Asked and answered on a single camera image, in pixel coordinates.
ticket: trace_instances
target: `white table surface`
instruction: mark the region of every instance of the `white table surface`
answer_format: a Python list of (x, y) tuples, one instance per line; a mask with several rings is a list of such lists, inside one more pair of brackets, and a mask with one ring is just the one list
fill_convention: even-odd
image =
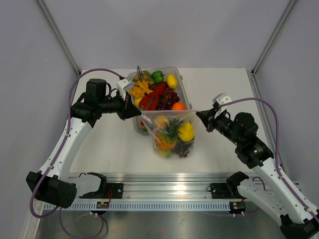
[[(115, 70), (123, 76), (135, 69)], [(225, 92), (232, 100), (252, 97), (253, 92), (244, 68), (179, 69), (187, 97), (194, 110), (212, 108), (212, 99)], [(105, 79), (113, 88), (118, 77), (107, 72), (92, 72), (78, 84), (74, 101), (85, 91), (92, 78)], [(232, 119), (238, 112), (251, 113), (259, 126), (257, 136), (267, 144), (256, 103), (243, 102), (230, 106)], [(106, 114), (98, 120), (82, 143), (70, 173), (100, 172), (128, 174), (158, 173), (233, 173), (251, 172), (237, 158), (235, 145), (220, 133), (207, 133), (200, 122), (192, 154), (184, 159), (165, 159), (154, 153), (153, 140), (135, 132), (133, 120), (122, 121), (117, 114)]]

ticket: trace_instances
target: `gray wall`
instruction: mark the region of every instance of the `gray wall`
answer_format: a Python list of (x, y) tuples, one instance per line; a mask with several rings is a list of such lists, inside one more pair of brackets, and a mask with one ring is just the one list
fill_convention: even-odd
[(289, 174), (319, 205), (319, 3), (298, 1), (257, 73), (263, 97), (276, 108), (280, 151)]
[(288, 0), (45, 2), (82, 69), (250, 69)]
[(75, 74), (33, 0), (0, 4), (0, 238), (21, 238), (25, 182), (56, 144)]

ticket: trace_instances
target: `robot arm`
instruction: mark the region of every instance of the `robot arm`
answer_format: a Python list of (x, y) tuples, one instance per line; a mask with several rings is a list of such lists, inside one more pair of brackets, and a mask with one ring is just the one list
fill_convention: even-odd
[[(319, 224), (311, 214), (315, 212), (317, 215), (318, 208), (298, 190), (281, 167), (279, 167), (281, 173), (278, 173), (273, 153), (256, 136), (258, 126), (252, 115), (238, 113), (232, 121), (226, 110), (227, 107), (219, 107), (231, 102), (230, 97), (221, 94), (213, 102), (211, 110), (197, 112), (197, 116), (208, 132), (216, 129), (237, 146), (235, 149), (237, 157), (260, 176), (272, 192), (264, 191), (242, 172), (227, 179), (227, 189), (232, 194), (240, 194), (251, 200), (268, 213), (279, 224), (286, 238), (311, 238), (319, 231)], [(308, 205), (308, 208), (305, 208), (295, 194)]]
[(107, 83), (105, 80), (90, 79), (87, 82), (86, 92), (71, 107), (70, 132), (55, 163), (50, 165), (65, 140), (67, 124), (45, 164), (37, 173), (29, 172), (26, 178), (29, 188), (33, 191), (43, 173), (47, 168), (51, 168), (35, 194), (36, 199), (68, 208), (75, 198), (85, 194), (94, 195), (95, 192), (99, 194), (104, 191), (105, 193), (105, 176), (88, 173), (82, 177), (68, 179), (68, 174), (83, 140), (102, 114), (117, 113), (122, 120), (141, 115), (141, 112), (132, 104), (131, 96), (125, 90), (128, 84), (126, 79), (119, 80), (118, 91), (112, 97), (109, 85), (110, 92), (106, 95)]

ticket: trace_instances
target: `white bracket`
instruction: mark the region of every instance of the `white bracket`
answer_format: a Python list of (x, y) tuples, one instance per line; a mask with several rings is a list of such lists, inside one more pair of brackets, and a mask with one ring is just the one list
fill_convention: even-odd
[[(312, 215), (304, 208), (304, 206), (298, 201), (298, 199), (293, 195), (289, 188), (284, 184), (279, 174), (277, 173), (275, 162), (273, 159), (269, 158), (263, 162), (263, 166), (256, 166), (252, 170), (260, 176), (265, 183), (273, 190), (276, 197), (285, 206), (289, 214), (289, 218), (297, 224), (303, 224), (304, 219), (311, 220)], [(280, 171), (283, 177), (287, 180), (289, 185), (294, 189), (298, 196), (310, 207), (310, 209), (316, 213), (318, 209), (312, 202), (310, 202), (294, 185), (290, 178), (284, 173), (282, 168)]]
[[(219, 103), (220, 105), (222, 104), (225, 104), (225, 103), (229, 103), (229, 102), (232, 102), (231, 98), (226, 95), (225, 93), (222, 93), (218, 96), (216, 96), (214, 99), (213, 99), (213, 103)], [(217, 118), (224, 110), (226, 110), (228, 108), (228, 106), (223, 106), (219, 109), (219, 111), (216, 112), (215, 114), (215, 118)]]
[(127, 89), (127, 86), (130, 84), (130, 82), (124, 78), (122, 80), (119, 80), (117, 81), (116, 85), (117, 85), (117, 88), (118, 90), (120, 91), (120, 94), (122, 96), (123, 99), (125, 99), (125, 96), (126, 96), (126, 89)]
[(101, 179), (97, 176), (87, 174), (78, 178), (69, 179), (70, 183), (76, 184), (76, 198), (86, 193), (95, 192), (99, 189)]
[(286, 215), (287, 209), (283, 203), (275, 196), (272, 191), (265, 191), (263, 187), (256, 184), (251, 178), (245, 179), (238, 186), (238, 192), (241, 196), (251, 200), (269, 216), (271, 216), (278, 225), (281, 225), (280, 215)]

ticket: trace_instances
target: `purple cable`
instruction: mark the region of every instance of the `purple cable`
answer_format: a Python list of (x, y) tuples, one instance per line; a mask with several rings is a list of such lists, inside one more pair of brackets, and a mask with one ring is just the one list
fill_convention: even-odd
[(55, 156), (53, 157), (51, 163), (50, 163), (50, 167), (47, 168), (47, 170), (44, 172), (44, 174), (42, 175), (42, 177), (40, 178), (39, 182), (36, 184), (35, 188), (33, 189), (33, 192), (32, 192), (32, 195), (31, 195), (31, 199), (30, 199), (30, 203), (29, 203), (29, 208), (30, 208), (30, 212), (31, 214), (36, 217), (36, 218), (45, 218), (49, 215), (51, 215), (52, 213), (54, 213), (57, 209), (58, 209), (58, 206), (56, 206), (51, 212), (45, 214), (45, 215), (38, 215), (35, 211), (34, 211), (34, 208), (33, 208), (33, 200), (35, 198), (35, 194), (36, 192), (38, 191), (41, 183), (43, 182), (45, 176), (49, 173), (51, 167), (54, 165), (56, 159), (58, 158), (59, 154), (61, 153), (62, 149), (63, 149), (63, 146), (65, 145), (65, 142), (68, 138), (68, 134), (70, 132), (70, 128), (71, 128), (71, 100), (72, 100), (72, 93), (73, 93), (73, 90), (76, 86), (76, 84), (79, 82), (79, 80), (85, 76), (86, 74), (89, 74), (93, 71), (107, 71), (107, 72), (110, 72), (110, 73), (113, 73), (114, 75), (118, 76), (120, 79), (122, 78), (122, 76), (112, 70), (109, 70), (109, 69), (104, 69), (104, 68), (96, 68), (96, 69), (91, 69), (91, 70), (88, 70), (86, 71), (85, 73), (83, 73), (82, 75), (78, 76), (75, 80), (75, 82), (73, 83), (73, 85), (71, 86), (71, 89), (69, 91), (69, 96), (68, 96), (68, 118), (67, 118), (67, 130), (66, 130), (66, 135), (65, 137), (63, 138), (63, 141), (61, 143), (61, 145), (59, 146), (59, 149), (57, 150)]
[(96, 233), (94, 236), (92, 237), (89, 237), (89, 238), (81, 238), (81, 237), (77, 237), (75, 235), (72, 235), (71, 233), (69, 233), (65, 226), (63, 225), (63, 222), (62, 222), (62, 208), (60, 208), (60, 217), (59, 217), (59, 220), (60, 220), (60, 225), (62, 227), (62, 230), (65, 232), (65, 234), (67, 234), (69, 237), (72, 237), (72, 238), (76, 238), (76, 239), (93, 239), (93, 238), (96, 238), (99, 234), (101, 234), (102, 230), (103, 230), (103, 227), (104, 227), (104, 219), (102, 216), (96, 214), (100, 219), (101, 219), (101, 223), (102, 223), (102, 226), (100, 228), (100, 230), (98, 231), (98, 233)]
[[(90, 214), (90, 213), (82, 214), (82, 215), (76, 217), (76, 218), (75, 218), (72, 222), (70, 222), (69, 224), (63, 225), (63, 226), (64, 226), (64, 228), (66, 229), (66, 228), (68, 228), (69, 226), (71, 226), (71, 225), (73, 225), (74, 223), (76, 223), (76, 222), (77, 222), (78, 220), (80, 220), (81, 218), (85, 218), (85, 217), (87, 217), (87, 216), (91, 216), (91, 214)], [(58, 232), (60, 232), (60, 231), (63, 231), (63, 229), (54, 230), (53, 228), (51, 228), (51, 231), (52, 231), (53, 233), (58, 233)]]
[[(279, 167), (279, 158), (278, 158), (278, 144), (279, 144), (279, 121), (278, 121), (278, 116), (277, 113), (275, 111), (275, 109), (272, 107), (272, 105), (270, 103), (268, 103), (267, 101), (260, 99), (260, 98), (255, 98), (255, 97), (251, 97), (251, 98), (244, 98), (244, 99), (240, 99), (240, 100), (236, 100), (236, 101), (232, 101), (229, 103), (225, 103), (220, 105), (219, 107), (223, 107), (223, 106), (229, 106), (235, 103), (239, 103), (239, 102), (243, 102), (243, 101), (260, 101), (264, 104), (266, 104), (271, 111), (274, 114), (275, 117), (275, 122), (276, 122), (276, 148), (275, 148), (275, 166), (276, 166), (276, 170), (277, 173), (279, 174), (280, 178), (282, 179), (282, 181), (284, 182), (284, 184), (289, 188), (289, 190), (291, 191), (291, 193), (298, 199), (298, 201), (302, 204), (302, 206), (308, 210), (309, 206), (299, 197), (299, 195), (294, 191), (294, 189), (292, 188), (292, 186), (290, 186), (290, 184), (288, 183), (288, 181), (283, 177), (283, 174), (281, 173), (280, 167)], [(309, 211), (309, 213), (313, 216), (313, 218), (317, 221), (317, 223), (319, 224), (319, 218), (312, 212)]]
[(261, 177), (259, 177), (259, 176), (256, 176), (256, 177), (253, 177), (253, 181), (255, 181), (255, 179), (259, 179), (260, 181), (261, 181), (261, 183), (263, 184), (263, 188), (264, 188), (264, 190), (266, 190), (266, 186), (265, 186), (265, 182), (264, 182), (264, 180), (261, 178)]

